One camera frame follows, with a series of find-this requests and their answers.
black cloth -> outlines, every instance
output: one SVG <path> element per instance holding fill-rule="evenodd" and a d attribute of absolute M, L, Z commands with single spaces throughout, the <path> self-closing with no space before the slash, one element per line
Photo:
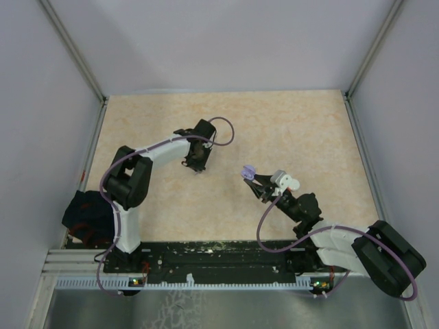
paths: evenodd
<path fill-rule="evenodd" d="M 76 191 L 67 207 L 62 224 L 69 234 L 87 247 L 109 243 L 115 236 L 115 224 L 111 205 L 99 191 Z"/>

white wall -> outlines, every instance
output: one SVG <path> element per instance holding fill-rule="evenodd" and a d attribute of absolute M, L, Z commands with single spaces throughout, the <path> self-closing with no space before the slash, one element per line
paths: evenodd
<path fill-rule="evenodd" d="M 439 1 L 407 1 L 354 96 L 390 222 L 427 261 L 439 304 Z M 439 325 L 439 314 L 434 313 Z"/>
<path fill-rule="evenodd" d="M 346 90 L 391 0 L 51 0 L 104 93 Z"/>
<path fill-rule="evenodd" d="M 0 10 L 0 327 L 22 328 L 99 102 L 34 0 Z"/>

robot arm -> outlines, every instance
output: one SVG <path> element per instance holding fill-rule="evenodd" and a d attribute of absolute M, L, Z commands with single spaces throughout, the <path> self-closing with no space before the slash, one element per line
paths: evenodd
<path fill-rule="evenodd" d="M 111 200 L 116 204 L 121 218 L 121 234 L 116 247 L 128 258 L 140 246 L 139 205 L 146 198 L 153 170 L 156 170 L 175 159 L 184 158 L 182 164 L 195 172 L 206 169 L 206 162 L 212 150 L 212 144 L 197 138 L 180 139 L 181 136 L 200 136 L 209 140 L 216 134 L 215 127 L 208 121 L 200 120 L 193 129 L 176 130 L 169 138 L 149 147 L 131 149 L 128 146 L 117 150 L 112 163 L 140 149 L 149 151 L 137 154 L 117 165 L 104 180 L 104 188 Z M 117 214 L 114 213 L 115 227 Z"/>
<path fill-rule="evenodd" d="M 291 190 L 300 186 L 298 182 L 284 171 L 274 175 L 257 175 L 254 167 L 245 166 L 241 172 L 244 182 L 252 189 L 258 199 L 266 203 L 273 202 L 279 195 L 276 207 L 282 210 L 298 225 L 293 229 L 298 238 L 323 229 L 310 236 L 310 250 L 316 250 L 320 262 L 327 266 L 343 267 L 369 277 L 384 293 L 399 297 L 410 285 L 405 270 L 395 257 L 382 250 L 364 232 L 377 239 L 402 260 L 408 271 L 416 278 L 427 266 L 425 259 L 389 224 L 377 221 L 369 228 L 350 231 L 328 229 L 330 223 L 320 215 L 316 196 L 304 194 L 295 198 Z"/>

beige tabletop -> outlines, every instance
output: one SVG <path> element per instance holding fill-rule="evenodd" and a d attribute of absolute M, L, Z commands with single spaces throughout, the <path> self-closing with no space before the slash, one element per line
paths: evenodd
<path fill-rule="evenodd" d="M 261 175 L 285 170 L 301 183 L 295 196 L 314 192 L 329 221 L 367 226 L 378 219 L 339 90 L 112 96 L 87 188 L 98 189 L 120 146 L 148 146 L 216 116 L 232 121 L 235 141 L 213 148 L 204 173 L 180 161 L 153 172 L 140 205 L 144 241 L 254 240 L 267 204 L 243 182 L 244 165 Z M 213 124 L 217 141 L 227 141 L 228 125 Z M 261 237 L 294 238 L 294 226 L 274 209 Z"/>

table surface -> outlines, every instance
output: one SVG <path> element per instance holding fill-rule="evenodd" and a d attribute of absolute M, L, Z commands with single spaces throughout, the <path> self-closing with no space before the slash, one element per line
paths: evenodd
<path fill-rule="evenodd" d="M 314 192 L 328 221 L 368 226 L 378 219 L 339 90 L 112 96 L 87 189 L 98 189 L 120 146 L 148 146 L 216 116 L 232 121 L 235 141 L 214 147 L 201 174 L 180 161 L 153 172 L 139 211 L 143 241 L 255 239 L 267 204 L 243 182 L 244 165 L 261 175 L 285 170 L 300 181 L 294 195 Z M 227 141 L 228 125 L 213 124 L 217 141 Z M 294 226 L 274 209 L 261 237 L 292 239 Z"/>

